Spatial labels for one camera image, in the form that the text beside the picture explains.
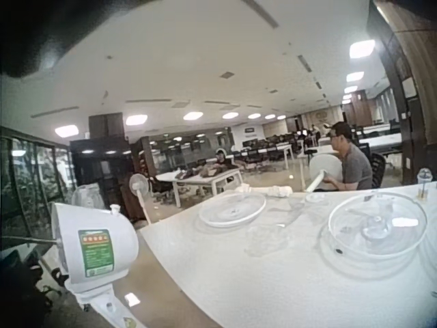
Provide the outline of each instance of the cloth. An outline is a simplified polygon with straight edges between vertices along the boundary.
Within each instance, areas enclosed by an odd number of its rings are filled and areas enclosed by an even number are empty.
[[[372,170],[369,159],[353,143],[346,157],[341,160],[343,183],[358,183],[356,190],[371,189]]]

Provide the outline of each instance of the ceiling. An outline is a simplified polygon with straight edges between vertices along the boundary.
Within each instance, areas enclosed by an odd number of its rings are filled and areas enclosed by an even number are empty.
[[[261,113],[255,121],[263,124],[270,113],[296,115],[338,105],[344,88],[353,85],[346,83],[351,72],[365,71],[358,86],[370,97],[388,86],[376,52],[349,58],[350,45],[368,39],[368,1],[257,2],[277,28],[239,0],[162,0],[113,16],[59,61],[47,51],[47,68],[22,79],[3,77],[2,125],[66,144],[84,138],[90,115],[147,114],[144,125],[125,126],[135,141],[142,135],[233,126],[249,121],[252,113]],[[234,76],[220,78],[226,72]],[[235,108],[205,103],[209,100]],[[176,103],[186,106],[172,108]],[[69,107],[75,109],[38,116]],[[184,121],[190,111],[204,115]],[[224,120],[228,111],[239,116]],[[55,134],[55,128],[69,124],[78,126],[78,136]]]

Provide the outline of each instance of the sign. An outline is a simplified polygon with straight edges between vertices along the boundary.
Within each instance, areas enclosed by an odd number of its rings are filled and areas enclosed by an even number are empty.
[[[79,230],[79,240],[86,277],[114,270],[114,252],[108,230]]]

